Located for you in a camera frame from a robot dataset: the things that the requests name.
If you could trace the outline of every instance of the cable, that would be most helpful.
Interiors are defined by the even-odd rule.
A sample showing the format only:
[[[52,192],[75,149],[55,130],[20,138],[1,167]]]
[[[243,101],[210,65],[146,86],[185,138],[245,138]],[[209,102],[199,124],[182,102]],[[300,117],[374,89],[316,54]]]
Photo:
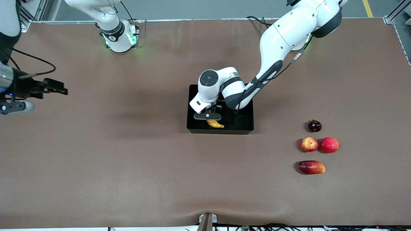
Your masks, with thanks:
[[[334,228],[334,229],[330,229],[330,231],[362,231],[363,229],[368,229],[370,227],[372,227],[372,226],[365,226],[363,228],[356,228],[356,227],[353,227],[353,226],[349,226],[348,228],[340,227],[340,226],[329,226],[329,228]],[[391,231],[395,231],[394,229],[392,229],[388,226],[385,226],[385,227],[388,228]]]
[[[255,19],[255,20],[257,20],[257,22],[264,24],[267,28],[272,25],[272,23],[267,23],[266,20],[264,19],[264,17],[262,17],[261,20],[257,17],[254,17],[254,16],[248,16],[247,18],[248,19],[250,19],[250,18]]]
[[[130,12],[128,12],[127,7],[124,5],[124,3],[123,2],[120,2],[120,3],[121,3],[121,5],[123,5],[124,9],[127,11],[127,14],[129,14],[129,16],[130,16],[129,20],[136,20],[135,18],[131,17],[131,14],[130,14]]]
[[[53,67],[53,69],[50,70],[50,71],[30,74],[30,75],[28,75],[28,78],[29,78],[29,77],[33,77],[33,76],[39,76],[39,75],[49,74],[49,73],[51,73],[51,72],[53,72],[53,71],[56,70],[55,65],[54,65],[53,63],[49,62],[49,61],[46,61],[46,60],[44,60],[44,59],[42,59],[42,58],[36,57],[36,56],[34,56],[34,55],[31,55],[31,54],[27,54],[27,53],[25,53],[25,52],[19,51],[19,50],[15,49],[15,48],[11,48],[11,49],[12,49],[13,51],[15,51],[15,52],[19,52],[20,54],[23,54],[23,55],[26,55],[26,56],[28,56],[28,57],[31,57],[31,58],[40,60],[40,61],[42,61],[42,62],[45,62],[45,63],[47,63],[48,65],[50,65],[50,66]]]
[[[14,61],[14,59],[10,55],[8,55],[7,52],[3,48],[1,50],[3,51],[4,54],[7,55],[7,57],[9,57],[9,59],[13,62],[13,64],[16,66],[16,68],[21,71],[20,67],[17,65],[17,63]]]
[[[238,109],[237,110],[234,110],[234,114],[235,115],[237,115],[238,114],[238,112],[240,111],[240,104],[241,104],[241,101],[242,101],[242,97],[244,96],[244,93],[247,91],[247,89],[244,89],[244,91],[242,91],[242,93],[241,93],[241,95],[240,95],[240,98],[239,98],[239,100],[238,100]]]

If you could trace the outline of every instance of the black tray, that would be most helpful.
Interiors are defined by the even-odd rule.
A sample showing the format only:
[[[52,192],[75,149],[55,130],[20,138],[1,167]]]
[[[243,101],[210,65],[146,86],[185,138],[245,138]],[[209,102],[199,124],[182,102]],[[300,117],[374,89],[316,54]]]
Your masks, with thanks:
[[[218,96],[218,105],[222,108],[217,108],[217,113],[221,114],[221,120],[218,123],[224,125],[224,128],[212,128],[208,125],[206,120],[194,119],[195,111],[190,106],[190,101],[198,93],[197,84],[190,85],[188,94],[188,110],[187,110],[187,129],[191,133],[197,134],[233,134],[233,135],[247,135],[254,130],[254,112],[253,101],[243,109],[239,110],[238,114],[227,107],[223,95]]]

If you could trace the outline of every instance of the banana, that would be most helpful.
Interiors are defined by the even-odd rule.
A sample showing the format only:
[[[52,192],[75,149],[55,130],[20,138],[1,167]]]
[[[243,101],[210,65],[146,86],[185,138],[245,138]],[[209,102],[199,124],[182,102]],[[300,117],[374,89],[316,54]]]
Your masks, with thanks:
[[[216,120],[207,120],[207,123],[213,128],[224,128],[224,125],[219,124]]]

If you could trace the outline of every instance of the red apple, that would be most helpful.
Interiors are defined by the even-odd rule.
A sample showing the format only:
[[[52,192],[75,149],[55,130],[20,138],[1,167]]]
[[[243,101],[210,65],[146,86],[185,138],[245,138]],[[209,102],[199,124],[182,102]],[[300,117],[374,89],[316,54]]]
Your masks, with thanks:
[[[339,148],[339,142],[334,137],[326,137],[321,140],[321,150],[326,153],[336,152]]]
[[[298,168],[307,175],[323,174],[326,172],[324,164],[316,160],[305,160],[298,163]]]
[[[307,137],[301,141],[301,148],[306,152],[312,152],[318,149],[318,141],[315,138]]]

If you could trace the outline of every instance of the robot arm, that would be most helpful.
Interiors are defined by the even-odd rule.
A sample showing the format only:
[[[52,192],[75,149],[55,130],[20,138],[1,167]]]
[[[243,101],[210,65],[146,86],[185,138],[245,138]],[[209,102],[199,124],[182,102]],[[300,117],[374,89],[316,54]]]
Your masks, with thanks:
[[[126,52],[137,46],[138,28],[126,20],[120,20],[113,7],[120,0],[65,0],[92,19],[103,32],[107,46],[114,52]]]
[[[198,81],[198,94],[190,102],[204,117],[206,109],[216,105],[221,92],[231,109],[244,108],[283,66],[285,56],[305,43],[310,34],[321,38],[332,33],[341,23],[341,6],[347,0],[289,0],[293,9],[270,26],[261,36],[261,68],[247,85],[234,67],[204,71]]]
[[[0,52],[12,48],[21,35],[20,5],[16,0],[0,1]],[[23,101],[28,97],[43,98],[44,93],[57,92],[67,95],[64,83],[44,79],[36,81],[32,77],[38,73],[28,74],[11,68],[6,62],[0,63],[0,115],[29,112],[34,110],[32,102]]]

